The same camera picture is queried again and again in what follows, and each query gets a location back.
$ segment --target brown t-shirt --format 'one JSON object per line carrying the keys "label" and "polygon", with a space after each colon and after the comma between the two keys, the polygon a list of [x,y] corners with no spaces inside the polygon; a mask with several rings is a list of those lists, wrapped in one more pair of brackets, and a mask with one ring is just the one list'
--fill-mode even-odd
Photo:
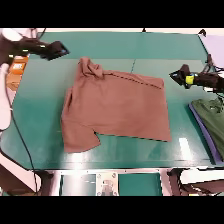
{"label": "brown t-shirt", "polygon": [[65,97],[61,124],[66,152],[100,145],[95,132],[171,141],[164,81],[103,70],[81,58],[74,86]]}

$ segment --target green cloth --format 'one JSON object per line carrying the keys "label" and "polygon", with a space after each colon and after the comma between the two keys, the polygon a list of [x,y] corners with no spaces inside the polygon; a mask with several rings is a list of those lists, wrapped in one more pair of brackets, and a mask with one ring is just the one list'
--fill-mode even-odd
{"label": "green cloth", "polygon": [[195,100],[192,105],[211,135],[217,150],[224,158],[224,102],[215,100]]}

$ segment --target folded brown garment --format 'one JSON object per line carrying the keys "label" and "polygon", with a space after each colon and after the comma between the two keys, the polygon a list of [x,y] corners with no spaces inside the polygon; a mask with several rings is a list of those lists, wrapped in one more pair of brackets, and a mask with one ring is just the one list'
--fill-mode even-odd
{"label": "folded brown garment", "polygon": [[164,81],[103,70],[81,58],[74,86],[65,97],[61,124],[66,152],[100,145],[95,132],[171,141]]}

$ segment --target brown cloth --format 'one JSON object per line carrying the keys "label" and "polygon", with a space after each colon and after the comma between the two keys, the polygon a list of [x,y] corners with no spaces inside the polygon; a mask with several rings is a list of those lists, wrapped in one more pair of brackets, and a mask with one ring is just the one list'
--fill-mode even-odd
{"label": "brown cloth", "polygon": [[163,79],[103,70],[81,58],[61,125],[66,152],[100,145],[95,132],[171,141]]}

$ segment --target shirt sleeve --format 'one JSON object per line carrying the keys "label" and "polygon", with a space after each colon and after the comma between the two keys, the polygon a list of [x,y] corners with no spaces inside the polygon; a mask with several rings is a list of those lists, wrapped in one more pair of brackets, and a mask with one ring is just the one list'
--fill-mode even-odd
{"label": "shirt sleeve", "polygon": [[94,130],[69,119],[69,105],[72,100],[72,89],[67,91],[62,112],[61,128],[65,152],[84,152],[100,145]]}

